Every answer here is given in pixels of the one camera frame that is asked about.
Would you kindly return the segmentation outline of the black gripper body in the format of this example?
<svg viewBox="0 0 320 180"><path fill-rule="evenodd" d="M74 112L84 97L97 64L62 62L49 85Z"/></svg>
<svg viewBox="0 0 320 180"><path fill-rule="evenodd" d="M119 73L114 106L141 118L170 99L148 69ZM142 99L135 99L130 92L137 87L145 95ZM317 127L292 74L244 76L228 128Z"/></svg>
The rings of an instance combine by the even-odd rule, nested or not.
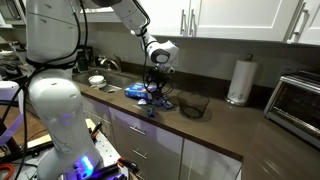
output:
<svg viewBox="0 0 320 180"><path fill-rule="evenodd" d="M157 67L150 68L145 77L145 87L149 91L149 87L154 86L151 91L153 97L160 97L172 92L174 86L172 77L164 72L161 72Z"/></svg>

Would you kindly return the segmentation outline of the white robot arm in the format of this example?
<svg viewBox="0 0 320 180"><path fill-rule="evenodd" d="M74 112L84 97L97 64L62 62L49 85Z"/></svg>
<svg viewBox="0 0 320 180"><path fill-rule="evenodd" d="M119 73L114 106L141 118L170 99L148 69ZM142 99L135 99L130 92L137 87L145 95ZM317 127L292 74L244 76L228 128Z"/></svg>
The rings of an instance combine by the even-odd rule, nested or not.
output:
<svg viewBox="0 0 320 180"><path fill-rule="evenodd" d="M148 33L149 17L139 0L26 0L26 61L35 68L29 98L54 144L38 165L38 180L61 175L86 180L102 161L84 120L82 95L72 80L81 6L112 8L161 69L171 71L178 54L172 42L160 43Z"/></svg>

